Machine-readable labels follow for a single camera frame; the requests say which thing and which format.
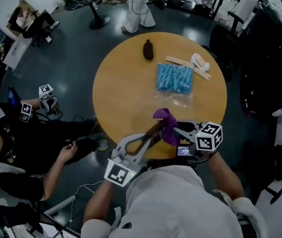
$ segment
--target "desk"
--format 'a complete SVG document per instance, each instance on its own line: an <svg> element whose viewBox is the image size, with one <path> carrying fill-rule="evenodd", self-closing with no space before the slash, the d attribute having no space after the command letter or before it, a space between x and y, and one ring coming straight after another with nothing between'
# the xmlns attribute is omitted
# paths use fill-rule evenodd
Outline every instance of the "desk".
<svg viewBox="0 0 282 238"><path fill-rule="evenodd" d="M207 6L203 7L202 5L196 5L195 9L193 9L192 2L185 1L182 5L181 1L182 0L167 0L167 7L179 9L179 10L184 10L184 11L189 11L191 13L194 13L194 14L197 14L197 15L200 15L200 16L214 20L216 14L218 12L219 7L222 5L223 0L219 0L217 8L214 10L214 13L213 13L212 16L209 16L209 13L210 13L211 9L215 7L217 0L214 0L211 8L208 8Z"/></svg>
<svg viewBox="0 0 282 238"><path fill-rule="evenodd" d="M110 17L105 15L103 16L98 15L92 4L95 1L96 0L66 0L65 10L76 10L86 5L89 5L93 15L95 16L95 18L89 24L89 28L93 30L100 29L110 22Z"/></svg>
<svg viewBox="0 0 282 238"><path fill-rule="evenodd" d="M153 43L152 61L143 57L147 39ZM171 100L158 101L155 97L158 63L169 63L165 61L167 55L189 61L193 53L199 53L210 63L211 79L206 81L193 74L190 107L177 106ZM183 36L162 32L140 34L115 47L97 71L92 95L100 125L116 143L127 135L149 130L156 124L152 116L160 108L168 108L176 119L221 123L227 104L225 80L212 56ZM174 158L175 153L175 147L160 141L147 150L145 157L169 159Z"/></svg>

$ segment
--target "clear plastic wrap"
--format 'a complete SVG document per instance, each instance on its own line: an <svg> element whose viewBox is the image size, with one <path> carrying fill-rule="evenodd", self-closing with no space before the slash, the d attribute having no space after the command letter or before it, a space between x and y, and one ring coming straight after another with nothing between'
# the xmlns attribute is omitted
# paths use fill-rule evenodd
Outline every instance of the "clear plastic wrap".
<svg viewBox="0 0 282 238"><path fill-rule="evenodd" d="M193 99L192 84L191 68L167 63L158 64L156 79L158 101L170 100L178 106L188 107Z"/></svg>

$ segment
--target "white t-shirt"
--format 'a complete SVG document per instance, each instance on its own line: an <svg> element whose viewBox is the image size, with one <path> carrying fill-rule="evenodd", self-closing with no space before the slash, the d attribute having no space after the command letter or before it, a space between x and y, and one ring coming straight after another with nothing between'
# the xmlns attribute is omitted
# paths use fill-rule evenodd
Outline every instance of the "white t-shirt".
<svg viewBox="0 0 282 238"><path fill-rule="evenodd" d="M26 11L24 11L23 12L23 17L17 17L17 19L16 19L16 23L17 23L17 25L19 26L19 27L22 27L22 25L23 25L23 22L25 21L25 18L26 18ZM31 24L33 24L33 22L34 22L34 20L33 19L31 19L31 17L30 17L30 15L26 18L26 23L25 23L25 25L24 25L24 27L27 27L26 28L26 30L28 30L29 29L29 27L31 26Z"/></svg>
<svg viewBox="0 0 282 238"><path fill-rule="evenodd" d="M248 208L255 208L248 201ZM127 191L126 214L110 232L108 223L89 220L81 229L81 237L243 237L232 210L207 193L200 177L185 166L163 167L140 175Z"/></svg>

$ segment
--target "white pants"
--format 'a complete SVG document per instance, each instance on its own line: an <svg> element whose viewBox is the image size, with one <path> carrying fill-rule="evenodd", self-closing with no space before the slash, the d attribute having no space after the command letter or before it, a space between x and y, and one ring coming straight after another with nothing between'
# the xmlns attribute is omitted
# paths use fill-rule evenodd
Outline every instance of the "white pants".
<svg viewBox="0 0 282 238"><path fill-rule="evenodd" d="M146 0L128 0L129 12L125 21L125 27L128 32L137 32L139 24L145 27L155 26L151 11L145 1Z"/></svg>

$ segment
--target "small screen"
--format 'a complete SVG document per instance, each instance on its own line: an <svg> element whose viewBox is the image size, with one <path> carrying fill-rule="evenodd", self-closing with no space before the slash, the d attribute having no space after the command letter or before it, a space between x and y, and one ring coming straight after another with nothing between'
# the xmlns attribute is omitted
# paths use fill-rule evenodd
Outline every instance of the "small screen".
<svg viewBox="0 0 282 238"><path fill-rule="evenodd" d="M190 148L188 146L178 146L177 156L191 156Z"/></svg>
<svg viewBox="0 0 282 238"><path fill-rule="evenodd" d="M13 107L17 107L17 104L18 104L18 100L16 99L16 97L14 96L14 94L12 93L12 91L8 91L8 101L10 102L10 104L13 106Z"/></svg>

